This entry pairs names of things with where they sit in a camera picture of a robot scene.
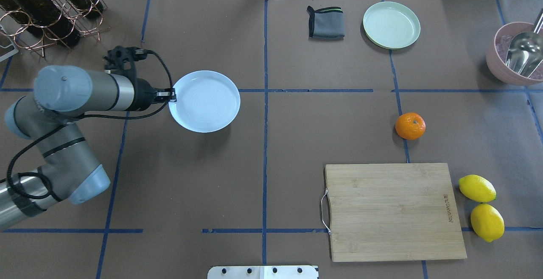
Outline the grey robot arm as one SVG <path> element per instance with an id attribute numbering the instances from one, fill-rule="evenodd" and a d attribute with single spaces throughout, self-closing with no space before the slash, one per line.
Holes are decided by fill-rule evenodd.
<path id="1" fill-rule="evenodd" d="M 75 66 L 47 66 L 34 81 L 34 91 L 5 113 L 6 126 L 30 140 L 45 160 L 37 169 L 12 171 L 19 152 L 1 182 L 1 230 L 40 215 L 68 200 L 82 204 L 110 186 L 103 165 L 76 121 L 89 111 L 143 111 L 151 104 L 176 101 L 175 89 L 153 88 L 145 80 L 95 72 Z"/>

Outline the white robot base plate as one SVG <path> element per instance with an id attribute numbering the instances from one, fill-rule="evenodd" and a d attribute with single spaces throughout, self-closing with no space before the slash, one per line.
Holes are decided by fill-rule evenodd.
<path id="1" fill-rule="evenodd" d="M 313 265 L 245 265 L 217 266 L 207 273 L 208 279 L 318 279 Z"/>

